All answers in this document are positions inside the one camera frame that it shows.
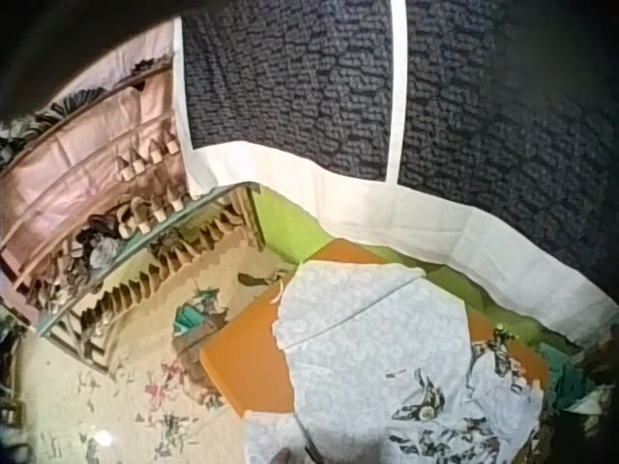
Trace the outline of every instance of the green wall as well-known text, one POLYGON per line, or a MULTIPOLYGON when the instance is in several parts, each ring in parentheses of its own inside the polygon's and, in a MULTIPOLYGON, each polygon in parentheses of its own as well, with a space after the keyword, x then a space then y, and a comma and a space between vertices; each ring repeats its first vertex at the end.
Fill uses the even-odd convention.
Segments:
MULTIPOLYGON (((286 261, 294 264, 305 261, 332 240, 314 217, 278 193, 262 188, 262 192, 255 194, 253 200, 266 246, 286 261)), ((578 351, 563 336, 549 331, 535 319, 501 307, 484 288, 449 266, 419 261, 387 246, 364 247, 389 262, 424 268, 428 280, 461 298, 494 323, 504 324, 530 345, 535 346, 542 341, 564 353, 574 354, 578 351)))

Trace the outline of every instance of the orange table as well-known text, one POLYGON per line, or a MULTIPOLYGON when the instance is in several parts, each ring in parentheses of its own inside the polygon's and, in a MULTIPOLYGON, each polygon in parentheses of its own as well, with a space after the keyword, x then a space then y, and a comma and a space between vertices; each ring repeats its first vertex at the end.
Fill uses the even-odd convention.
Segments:
MULTIPOLYGON (((342 263, 385 263, 379 256, 347 242, 333 240, 316 252, 312 260, 342 263)), ((288 283, 291 275, 283 280, 288 283)), ((278 317, 278 305, 272 304, 280 291, 275 283, 254 300, 241 314, 213 336, 200 350, 202 366, 239 416, 245 411, 290 413, 294 407, 288 366, 277 347, 271 326, 278 317)), ((494 327, 479 312, 467 308, 471 339, 489 340, 494 327)), ((520 341, 511 342, 510 354, 526 368, 527 380, 548 382, 545 361, 520 341)))

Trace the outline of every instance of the tiled floor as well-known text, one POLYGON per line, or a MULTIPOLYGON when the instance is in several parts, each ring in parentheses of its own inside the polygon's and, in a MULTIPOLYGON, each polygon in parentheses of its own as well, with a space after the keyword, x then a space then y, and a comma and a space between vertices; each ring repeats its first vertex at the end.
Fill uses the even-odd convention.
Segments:
POLYGON ((225 404, 199 406, 185 395, 172 322, 196 285, 220 288, 221 305, 238 313, 263 288, 242 287, 236 274, 266 276, 280 260, 242 238, 219 246, 221 259, 199 258, 122 322, 115 381, 45 340, 24 340, 20 389, 37 463, 243 462, 242 421, 225 404), (96 444, 101 431, 111 446, 96 444))

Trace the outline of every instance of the dark patterned curtain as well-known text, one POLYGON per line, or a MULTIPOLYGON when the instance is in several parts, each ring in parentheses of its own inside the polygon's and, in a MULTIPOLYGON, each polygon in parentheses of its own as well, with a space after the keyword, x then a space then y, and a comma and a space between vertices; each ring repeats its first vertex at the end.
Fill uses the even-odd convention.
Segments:
MULTIPOLYGON (((619 72, 591 2, 407 0, 398 182, 503 219, 619 301, 619 72)), ((278 148, 383 181, 388 0, 183 16, 193 147, 278 148)))

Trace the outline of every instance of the cloth pile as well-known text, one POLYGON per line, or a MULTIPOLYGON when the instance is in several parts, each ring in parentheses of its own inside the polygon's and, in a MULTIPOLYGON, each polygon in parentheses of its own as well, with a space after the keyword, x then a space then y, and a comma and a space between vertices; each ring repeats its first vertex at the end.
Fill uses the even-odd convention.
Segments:
POLYGON ((281 448, 304 462, 299 422, 327 462, 514 459, 542 391, 520 376, 504 331, 471 344, 463 302, 424 276, 398 264, 300 268, 273 327, 295 414, 248 414, 247 462, 281 448))

